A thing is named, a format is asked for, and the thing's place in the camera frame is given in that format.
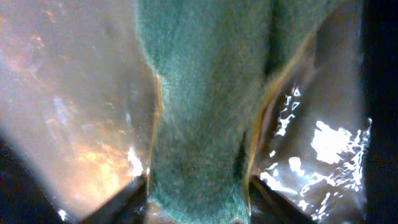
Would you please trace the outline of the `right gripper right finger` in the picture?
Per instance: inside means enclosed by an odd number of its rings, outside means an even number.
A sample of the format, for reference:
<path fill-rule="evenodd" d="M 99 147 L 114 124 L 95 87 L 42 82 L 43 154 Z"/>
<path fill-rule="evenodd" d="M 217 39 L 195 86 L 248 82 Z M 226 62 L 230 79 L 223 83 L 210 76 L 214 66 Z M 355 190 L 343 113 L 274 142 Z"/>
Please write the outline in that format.
<path fill-rule="evenodd" d="M 316 224 L 258 176 L 249 179 L 251 224 Z"/>

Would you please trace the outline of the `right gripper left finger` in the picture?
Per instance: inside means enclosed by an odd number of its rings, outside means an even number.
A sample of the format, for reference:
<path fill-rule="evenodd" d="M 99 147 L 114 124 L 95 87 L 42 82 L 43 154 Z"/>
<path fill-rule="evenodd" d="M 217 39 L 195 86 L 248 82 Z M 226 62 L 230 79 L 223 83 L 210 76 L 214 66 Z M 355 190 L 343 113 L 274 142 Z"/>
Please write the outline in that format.
<path fill-rule="evenodd" d="M 146 201 L 146 178 L 140 176 L 80 221 L 80 224 L 143 224 Z"/>

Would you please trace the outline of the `yellow green sponge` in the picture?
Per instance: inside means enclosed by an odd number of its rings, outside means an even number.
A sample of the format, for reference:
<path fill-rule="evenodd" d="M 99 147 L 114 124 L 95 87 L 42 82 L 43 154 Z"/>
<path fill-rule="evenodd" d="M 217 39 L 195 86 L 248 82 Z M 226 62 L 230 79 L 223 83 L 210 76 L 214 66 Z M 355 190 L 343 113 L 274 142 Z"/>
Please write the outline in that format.
<path fill-rule="evenodd" d="M 180 223 L 249 223 L 262 110 L 338 1 L 138 1 L 159 84 L 148 200 Z"/>

